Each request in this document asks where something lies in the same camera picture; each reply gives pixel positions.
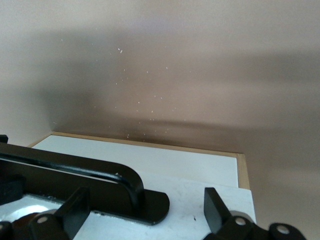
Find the bolt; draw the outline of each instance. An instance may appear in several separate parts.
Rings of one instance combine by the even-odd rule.
[[[48,217],[47,216],[43,216],[43,217],[40,217],[36,222],[38,224],[42,224],[44,222],[46,222],[48,220]]]
[[[235,219],[235,223],[238,224],[238,225],[240,225],[240,226],[246,225],[246,221],[245,221],[243,218],[241,218],[241,217],[237,217],[237,218]]]
[[[286,226],[283,226],[283,225],[278,225],[276,227],[276,229],[282,234],[289,234],[290,233],[289,229]]]

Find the white surface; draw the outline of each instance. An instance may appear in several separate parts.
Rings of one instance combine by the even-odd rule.
[[[136,172],[238,187],[234,157],[51,135],[33,148],[127,165]]]
[[[212,185],[204,182],[140,172],[146,189],[165,192],[170,199],[167,217],[159,224],[146,226],[114,216],[91,212],[74,240],[201,240],[209,232],[204,216],[205,187],[215,187],[229,210],[248,214],[254,221],[255,211],[250,190]],[[26,196],[0,206],[1,220],[28,206],[57,209],[59,204]]]

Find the screw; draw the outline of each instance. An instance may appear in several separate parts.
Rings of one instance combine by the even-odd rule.
[[[283,226],[283,225],[278,225],[276,227],[276,229],[282,234],[289,234],[290,233],[289,229],[286,226]]]
[[[40,217],[36,222],[38,224],[42,224],[44,222],[46,222],[48,220],[48,217],[47,216],[43,216],[43,217]]]
[[[238,225],[240,225],[240,226],[246,225],[246,221],[245,221],[243,218],[241,218],[241,217],[237,217],[237,218],[235,219],[235,223],[238,224]]]

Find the wooden trim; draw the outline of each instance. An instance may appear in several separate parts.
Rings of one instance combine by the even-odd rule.
[[[238,171],[238,186],[239,186],[239,188],[250,190],[246,157],[244,154],[241,154],[241,153],[213,151],[213,150],[182,147],[182,146],[162,145],[162,144],[149,143],[149,142],[139,142],[139,141],[113,139],[113,138],[98,137],[98,136],[79,135],[79,134],[56,132],[56,131],[52,132],[51,135],[68,137],[68,138],[76,138],[76,139],[88,139],[88,140],[102,141],[102,142],[109,142],[109,143],[129,144],[129,145],[134,145],[134,146],[177,150],[177,151],[184,151],[184,152],[191,152],[191,153],[210,154],[210,155],[219,155],[219,156],[236,158],[237,171]]]
[[[35,145],[37,145],[38,143],[40,143],[41,141],[45,140],[47,137],[53,135],[53,132],[49,132],[48,134],[44,135],[43,137],[41,137],[40,139],[38,139],[37,141],[34,141],[33,143],[30,143],[27,147],[28,148],[32,148]]]

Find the stainless steel surface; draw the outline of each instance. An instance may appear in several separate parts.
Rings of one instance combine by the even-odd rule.
[[[1,133],[244,153],[258,224],[316,239],[319,12],[298,0],[2,2]]]

